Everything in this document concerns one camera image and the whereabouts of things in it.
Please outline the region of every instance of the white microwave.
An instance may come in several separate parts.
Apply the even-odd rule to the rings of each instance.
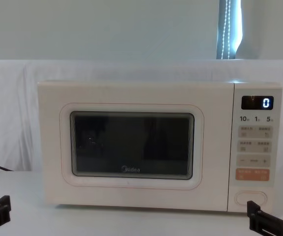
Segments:
[[[272,210],[279,84],[48,81],[38,97],[49,203]]]

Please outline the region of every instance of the control panel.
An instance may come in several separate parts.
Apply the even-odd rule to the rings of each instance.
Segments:
[[[270,200],[274,185],[282,88],[277,84],[235,84],[229,198],[236,206],[246,207],[239,199],[247,196],[261,204]]]

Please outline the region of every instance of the door release button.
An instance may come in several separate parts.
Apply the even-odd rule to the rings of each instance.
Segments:
[[[266,204],[267,196],[260,191],[240,191],[235,194],[234,201],[235,203],[244,206],[247,205],[248,201],[253,201],[256,204],[262,206]]]

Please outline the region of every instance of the dark glass window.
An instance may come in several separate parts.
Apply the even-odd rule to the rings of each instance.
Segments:
[[[72,112],[70,127],[76,176],[192,176],[192,114]]]

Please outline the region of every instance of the button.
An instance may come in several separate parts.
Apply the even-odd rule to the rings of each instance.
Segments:
[[[236,159],[237,166],[270,167],[270,155],[240,154]]]
[[[269,181],[269,170],[237,168],[235,171],[235,179],[250,181]]]
[[[240,138],[269,139],[273,136],[273,127],[270,125],[241,125],[239,126]]]
[[[267,202],[267,196],[260,191],[240,191],[235,194],[235,203],[239,205],[247,205],[248,201],[253,201],[258,205],[264,205]]]
[[[239,140],[238,152],[271,152],[271,141],[267,140]]]

